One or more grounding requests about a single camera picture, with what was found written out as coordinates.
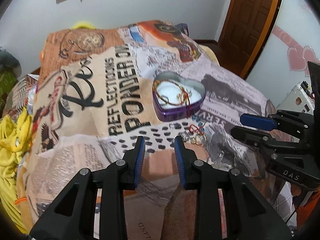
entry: white wall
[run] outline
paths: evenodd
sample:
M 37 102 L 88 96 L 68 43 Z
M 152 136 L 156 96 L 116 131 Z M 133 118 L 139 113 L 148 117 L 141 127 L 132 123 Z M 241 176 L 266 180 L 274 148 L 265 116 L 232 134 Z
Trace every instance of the white wall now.
M 283 0 L 276 25 L 302 47 L 310 46 L 316 58 L 320 57 L 320 25 L 304 0 Z M 311 83 L 304 71 L 290 71 L 288 49 L 284 42 L 271 34 L 247 78 L 247 82 L 270 98 L 275 106 L 283 101 L 298 82 L 305 80 Z
M 227 17 L 230 1 L 231 0 L 225 0 L 225 2 L 224 2 L 221 18 L 220 18 L 220 21 L 219 21 L 219 25 L 218 25 L 218 28 L 217 28 L 216 35 L 214 37 L 215 41 L 219 41 L 219 38 L 220 38 L 220 35 L 221 35 L 221 32 L 222 32 L 222 28 L 223 28 L 223 25 L 224 25 L 224 21 L 226 20 L 226 17 Z
M 163 19 L 188 24 L 193 39 L 214 39 L 225 0 L 13 0 L 0 19 L 0 46 L 21 63 L 21 78 L 40 65 L 47 35 L 88 21 L 97 28 Z

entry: beaded bracelet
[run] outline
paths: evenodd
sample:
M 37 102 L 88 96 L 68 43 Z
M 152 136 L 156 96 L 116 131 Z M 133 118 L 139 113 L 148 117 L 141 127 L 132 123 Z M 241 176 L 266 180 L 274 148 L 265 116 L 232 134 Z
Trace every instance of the beaded bracelet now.
M 176 85 L 181 93 L 177 95 L 177 98 L 180 99 L 180 103 L 171 103 L 169 102 L 169 100 L 165 99 L 164 96 L 161 96 L 157 90 L 158 86 L 161 84 L 161 82 L 169 82 L 169 83 L 172 83 L 174 85 Z M 180 105 L 183 105 L 184 103 L 187 104 L 187 102 L 189 103 L 190 105 L 190 99 L 189 99 L 189 93 L 185 90 L 184 87 L 180 86 L 179 84 L 177 84 L 176 82 L 173 82 L 171 80 L 168 80 L 168 79 L 163 79 L 163 80 L 155 80 L 155 82 L 153 83 L 153 86 L 152 86 L 152 90 L 155 92 L 156 96 L 161 99 L 162 101 L 164 101 L 166 104 L 169 104 L 171 106 L 180 106 Z

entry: blanket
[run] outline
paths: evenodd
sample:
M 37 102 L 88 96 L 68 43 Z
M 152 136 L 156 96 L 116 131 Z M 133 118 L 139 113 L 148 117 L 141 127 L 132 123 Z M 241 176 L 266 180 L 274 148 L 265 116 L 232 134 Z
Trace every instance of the blanket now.
M 202 146 L 187 142 L 186 147 L 215 168 L 237 167 L 267 200 L 275 200 L 276 179 L 265 171 L 258 150 L 230 135 L 243 113 L 266 116 L 275 112 L 274 106 L 172 23 L 59 31 L 48 36 L 40 57 L 33 145 L 17 178 L 18 196 L 25 199 L 19 208 L 29 230 L 80 168 L 107 167 L 143 135 L 142 180 L 136 191 L 124 194 L 128 238 L 192 238 L 196 193 L 179 186 L 173 140 L 196 123 L 191 118 L 163 123 L 156 117 L 153 79 L 167 71 L 196 79 L 207 91 L 196 113 L 205 123 L 206 141 Z M 281 133 L 274 136 L 290 140 Z M 98 192 L 95 237 L 100 196 Z
M 28 74 L 15 84 L 8 94 L 2 117 L 9 115 L 12 120 L 16 121 L 24 108 L 29 114 L 32 114 L 38 78 L 38 75 Z

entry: purple heart-shaped tin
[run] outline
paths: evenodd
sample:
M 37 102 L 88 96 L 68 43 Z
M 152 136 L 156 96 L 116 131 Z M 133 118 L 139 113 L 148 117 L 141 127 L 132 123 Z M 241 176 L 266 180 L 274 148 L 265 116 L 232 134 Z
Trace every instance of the purple heart-shaped tin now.
M 164 109 L 160 105 L 156 93 L 152 91 L 153 107 L 156 112 L 158 119 L 162 122 L 172 122 L 178 119 L 186 118 L 191 116 L 200 110 L 201 105 L 205 99 L 206 91 L 202 83 L 193 79 L 186 79 L 174 72 L 164 72 L 156 76 L 155 81 L 157 80 L 172 80 L 178 82 L 182 85 L 192 87 L 201 95 L 201 99 L 190 105 L 183 105 L 171 109 Z

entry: door frame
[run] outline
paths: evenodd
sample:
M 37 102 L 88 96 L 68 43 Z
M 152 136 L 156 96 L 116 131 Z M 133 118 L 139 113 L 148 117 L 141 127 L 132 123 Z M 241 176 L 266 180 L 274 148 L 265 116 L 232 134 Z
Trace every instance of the door frame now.
M 274 27 L 276 18 L 277 18 L 278 13 L 279 13 L 281 2 L 282 2 L 282 0 L 272 0 L 270 11 L 269 11 L 266 23 L 265 23 L 265 25 L 264 25 L 264 27 L 263 27 L 263 29 L 261 31 L 261 35 L 260 35 L 260 37 L 259 37 L 259 39 L 257 41 L 256 46 L 253 49 L 252 54 L 250 55 L 247 63 L 245 64 L 245 66 L 244 66 L 244 68 L 243 68 L 243 70 L 242 70 L 242 72 L 240 74 L 241 78 L 246 79 L 248 77 L 250 71 L 254 67 L 254 64 L 258 60 L 258 58 L 259 58 L 259 56 L 260 56 L 260 54 L 261 54 L 261 52 L 262 52 L 262 50 L 263 50 L 263 48 L 265 46 L 270 34 L 271 34 L 271 31 L 272 31 L 272 29 Z M 223 28 L 222 28 L 222 31 L 221 31 L 221 35 L 219 37 L 218 46 L 221 45 L 222 39 L 224 38 L 225 31 L 227 29 L 227 25 L 228 25 L 229 20 L 230 20 L 230 16 L 231 16 L 231 12 L 232 12 L 234 3 L 235 3 L 235 0 L 230 0 L 230 5 L 229 5 L 229 8 L 228 8 L 226 20 L 224 21 Z
M 220 34 L 220 37 L 219 37 L 219 40 L 218 40 L 218 46 L 221 45 L 222 39 L 224 38 L 224 34 L 226 32 L 227 25 L 228 25 L 229 20 L 230 20 L 230 16 L 231 16 L 231 12 L 232 12 L 234 3 L 235 3 L 235 0 L 230 0 L 227 16 L 226 16 L 226 19 L 224 21 L 224 24 L 223 24 L 223 27 L 222 27 L 222 31 L 221 31 L 221 34 Z

